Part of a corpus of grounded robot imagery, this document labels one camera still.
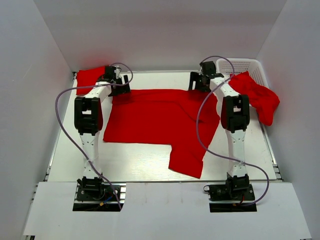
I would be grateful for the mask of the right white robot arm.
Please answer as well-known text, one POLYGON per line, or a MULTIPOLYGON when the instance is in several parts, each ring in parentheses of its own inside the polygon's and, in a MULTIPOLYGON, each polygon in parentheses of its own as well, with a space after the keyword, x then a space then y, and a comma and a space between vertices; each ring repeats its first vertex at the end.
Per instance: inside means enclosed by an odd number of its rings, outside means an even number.
POLYGON ((233 89, 224 75, 217 72, 213 61, 202 61, 200 71, 192 71, 189 76, 188 90, 212 92, 218 102, 217 113, 225 129, 228 141, 229 160, 227 178, 245 178, 245 134, 250 123, 249 97, 233 89))

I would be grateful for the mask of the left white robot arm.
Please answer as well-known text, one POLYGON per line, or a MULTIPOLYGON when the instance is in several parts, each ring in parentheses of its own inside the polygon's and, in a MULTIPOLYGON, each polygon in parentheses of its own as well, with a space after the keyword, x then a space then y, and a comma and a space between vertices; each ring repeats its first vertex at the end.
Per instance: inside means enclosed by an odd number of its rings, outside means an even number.
POLYGON ((127 75, 121 75, 121 64, 113 63, 104 67, 89 92, 74 100, 74 127, 77 129, 84 154, 83 176, 89 179, 101 178, 99 160, 99 135, 103 128, 102 103, 108 97, 131 92, 127 75))

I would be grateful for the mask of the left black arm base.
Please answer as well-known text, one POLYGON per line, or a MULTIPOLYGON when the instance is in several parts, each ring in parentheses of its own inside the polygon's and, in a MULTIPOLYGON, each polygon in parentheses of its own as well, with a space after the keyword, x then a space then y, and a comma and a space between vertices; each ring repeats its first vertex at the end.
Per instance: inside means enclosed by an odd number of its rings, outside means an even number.
POLYGON ((73 202, 74 212, 120 212, 125 203, 126 184, 108 184, 103 179, 79 178, 73 202))

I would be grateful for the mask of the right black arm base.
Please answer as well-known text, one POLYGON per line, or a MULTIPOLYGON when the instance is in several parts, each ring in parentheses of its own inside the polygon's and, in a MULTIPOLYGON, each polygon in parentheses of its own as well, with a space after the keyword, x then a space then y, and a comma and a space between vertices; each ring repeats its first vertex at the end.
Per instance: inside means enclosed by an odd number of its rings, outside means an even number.
POLYGON ((252 184, 239 191, 229 191, 227 184, 207 184, 203 191, 208 195, 210 213, 253 213, 257 205, 252 184))

